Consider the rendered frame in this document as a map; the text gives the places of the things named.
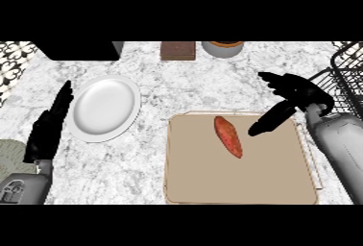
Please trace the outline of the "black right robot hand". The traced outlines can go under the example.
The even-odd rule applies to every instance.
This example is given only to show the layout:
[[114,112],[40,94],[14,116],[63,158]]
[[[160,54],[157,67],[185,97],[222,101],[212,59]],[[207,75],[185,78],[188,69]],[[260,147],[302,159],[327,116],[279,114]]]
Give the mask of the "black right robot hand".
[[321,110],[319,116],[331,113],[336,106],[334,97],[309,79],[290,73],[276,75],[272,72],[260,72],[259,76],[269,83],[269,88],[274,89],[272,93],[284,97],[285,100],[271,108],[250,127],[248,134],[251,136],[272,132],[294,115],[296,108],[307,111],[310,104],[324,105],[325,108]]

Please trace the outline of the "orange sweet potato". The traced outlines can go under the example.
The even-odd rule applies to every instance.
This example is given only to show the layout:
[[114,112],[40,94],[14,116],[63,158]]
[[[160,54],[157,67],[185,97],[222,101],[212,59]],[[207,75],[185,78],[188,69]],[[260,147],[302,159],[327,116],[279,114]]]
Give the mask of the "orange sweet potato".
[[215,130],[229,152],[238,159],[241,159],[243,147],[237,133],[237,127],[231,123],[231,121],[220,115],[215,117]]

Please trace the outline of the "beige rectangular tray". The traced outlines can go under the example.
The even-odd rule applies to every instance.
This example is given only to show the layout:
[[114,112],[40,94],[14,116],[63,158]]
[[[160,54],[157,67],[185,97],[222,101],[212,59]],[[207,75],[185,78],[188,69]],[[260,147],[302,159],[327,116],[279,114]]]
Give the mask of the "beige rectangular tray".
[[212,114],[178,114],[169,120],[164,196],[172,204],[290,204],[319,201],[297,123],[251,136],[259,117],[228,114],[243,156],[225,147]]

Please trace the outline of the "white oval plate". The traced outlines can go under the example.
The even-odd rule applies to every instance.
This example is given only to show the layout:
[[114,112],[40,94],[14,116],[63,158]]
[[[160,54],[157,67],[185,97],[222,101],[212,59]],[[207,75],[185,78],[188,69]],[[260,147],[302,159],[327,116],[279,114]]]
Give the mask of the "white oval plate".
[[105,75],[86,82],[76,92],[67,115],[70,133],[91,143],[119,137],[141,112],[141,90],[123,75]]

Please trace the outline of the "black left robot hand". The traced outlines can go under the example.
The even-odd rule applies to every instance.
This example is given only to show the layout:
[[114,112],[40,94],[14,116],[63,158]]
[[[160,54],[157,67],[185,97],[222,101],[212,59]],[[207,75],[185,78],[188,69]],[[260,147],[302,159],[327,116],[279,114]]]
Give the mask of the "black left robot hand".
[[27,140],[24,162],[52,160],[58,150],[63,124],[74,99],[71,81],[67,81],[55,98],[52,108],[45,110],[33,124]]

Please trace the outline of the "grey pot with orange rim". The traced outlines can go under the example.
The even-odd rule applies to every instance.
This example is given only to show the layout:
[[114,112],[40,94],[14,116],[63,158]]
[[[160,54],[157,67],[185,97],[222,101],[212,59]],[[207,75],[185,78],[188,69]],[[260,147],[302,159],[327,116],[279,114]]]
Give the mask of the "grey pot with orange rim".
[[204,41],[201,46],[206,52],[216,58],[232,58],[243,50],[243,41]]

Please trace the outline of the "brown wooden block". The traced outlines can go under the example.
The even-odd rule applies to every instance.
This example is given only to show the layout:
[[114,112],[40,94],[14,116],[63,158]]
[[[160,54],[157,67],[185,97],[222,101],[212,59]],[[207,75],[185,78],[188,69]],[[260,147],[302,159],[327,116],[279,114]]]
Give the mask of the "brown wooden block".
[[194,41],[164,41],[161,59],[164,61],[194,61],[197,59],[197,43]]

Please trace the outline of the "black and white patterned panel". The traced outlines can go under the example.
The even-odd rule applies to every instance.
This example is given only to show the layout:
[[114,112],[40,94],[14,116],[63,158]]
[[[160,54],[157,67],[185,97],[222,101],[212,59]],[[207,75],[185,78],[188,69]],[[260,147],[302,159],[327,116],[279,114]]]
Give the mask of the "black and white patterned panel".
[[0,108],[39,48],[32,41],[0,41]]

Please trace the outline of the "black box appliance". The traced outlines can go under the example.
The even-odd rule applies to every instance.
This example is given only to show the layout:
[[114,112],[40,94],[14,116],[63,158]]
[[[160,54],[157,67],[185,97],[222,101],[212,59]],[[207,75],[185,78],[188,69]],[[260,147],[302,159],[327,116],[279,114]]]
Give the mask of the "black box appliance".
[[113,62],[122,58],[123,41],[36,41],[37,48],[54,61]]

